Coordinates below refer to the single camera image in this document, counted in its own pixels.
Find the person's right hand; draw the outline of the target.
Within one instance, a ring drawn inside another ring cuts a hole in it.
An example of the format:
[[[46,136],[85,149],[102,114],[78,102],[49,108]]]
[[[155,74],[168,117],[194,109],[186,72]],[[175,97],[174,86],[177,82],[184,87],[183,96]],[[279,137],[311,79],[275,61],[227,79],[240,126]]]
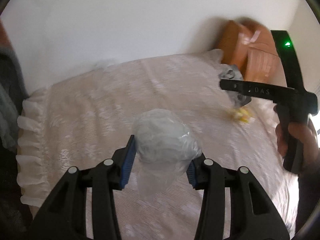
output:
[[[309,165],[317,160],[319,156],[319,147],[317,141],[317,133],[311,119],[308,120],[308,124],[301,124],[297,122],[291,122],[288,126],[289,134],[297,139],[303,145],[303,160],[305,165]],[[275,128],[277,136],[277,149],[278,153],[285,157],[287,153],[287,142],[284,139],[284,133],[281,125],[278,124]]]

